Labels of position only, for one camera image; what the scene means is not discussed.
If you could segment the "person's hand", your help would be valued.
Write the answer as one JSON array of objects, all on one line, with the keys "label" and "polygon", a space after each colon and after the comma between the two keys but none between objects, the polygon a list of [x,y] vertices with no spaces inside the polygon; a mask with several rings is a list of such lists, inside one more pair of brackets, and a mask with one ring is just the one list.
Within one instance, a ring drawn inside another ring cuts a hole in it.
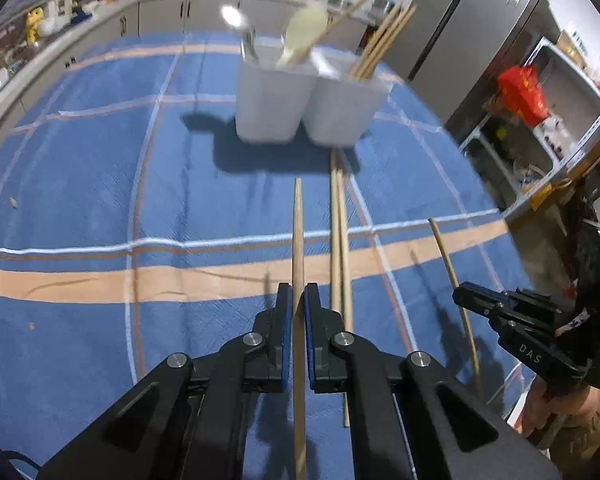
[{"label": "person's hand", "polygon": [[524,402],[520,434],[529,437],[535,430],[543,429],[550,416],[573,418],[578,424],[590,422],[600,406],[600,389],[585,386],[579,390],[553,396],[545,396],[547,383],[535,377]]}]

